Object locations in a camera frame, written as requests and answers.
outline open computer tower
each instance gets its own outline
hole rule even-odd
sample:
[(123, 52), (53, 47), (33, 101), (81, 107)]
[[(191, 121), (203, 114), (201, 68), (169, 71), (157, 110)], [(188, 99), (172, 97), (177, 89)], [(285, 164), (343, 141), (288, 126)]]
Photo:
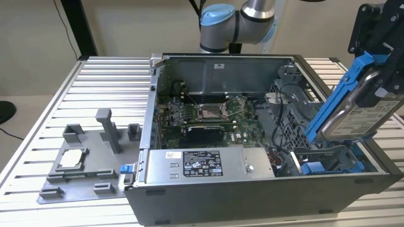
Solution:
[(372, 139), (308, 142), (331, 90), (300, 55), (164, 54), (151, 63), (124, 190), (140, 224), (337, 213), (403, 177)]

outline power supply label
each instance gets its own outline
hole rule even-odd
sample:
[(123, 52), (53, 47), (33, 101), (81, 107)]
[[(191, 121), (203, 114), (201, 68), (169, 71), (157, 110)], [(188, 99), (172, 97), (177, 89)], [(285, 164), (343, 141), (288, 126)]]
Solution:
[(223, 176), (219, 150), (184, 151), (184, 176)]

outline aluminum extrusion table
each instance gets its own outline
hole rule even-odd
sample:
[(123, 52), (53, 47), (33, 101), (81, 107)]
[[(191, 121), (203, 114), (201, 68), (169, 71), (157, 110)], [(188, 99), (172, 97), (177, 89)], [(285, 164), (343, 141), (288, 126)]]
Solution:
[[(307, 58), (332, 88), (345, 67)], [(79, 61), (20, 148), (0, 174), (0, 226), (140, 226), (125, 198), (39, 205), (37, 192), (63, 143), (67, 124), (101, 129), (97, 108), (112, 109), (117, 127), (143, 125), (149, 59), (91, 57)], [(395, 115), (375, 140), (404, 171), (404, 121)], [(196, 226), (375, 227), (404, 226), (404, 181), (380, 194), (361, 197), (339, 214), (196, 224)]]

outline blue clip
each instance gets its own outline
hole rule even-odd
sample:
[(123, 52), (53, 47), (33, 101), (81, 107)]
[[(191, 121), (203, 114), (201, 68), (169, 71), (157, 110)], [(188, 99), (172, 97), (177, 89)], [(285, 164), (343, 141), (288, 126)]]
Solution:
[(133, 165), (123, 165), (120, 167), (120, 174), (132, 174), (133, 173)]
[(325, 171), (321, 162), (307, 162), (301, 165), (301, 171), (304, 175), (321, 173)]

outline hard drive label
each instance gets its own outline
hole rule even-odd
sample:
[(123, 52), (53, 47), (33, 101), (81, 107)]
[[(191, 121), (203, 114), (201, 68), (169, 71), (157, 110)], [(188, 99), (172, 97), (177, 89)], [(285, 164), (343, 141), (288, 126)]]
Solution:
[(184, 176), (223, 176), (219, 150), (184, 151)]
[(331, 135), (364, 134), (400, 101), (380, 101), (373, 107), (356, 107), (337, 125)]

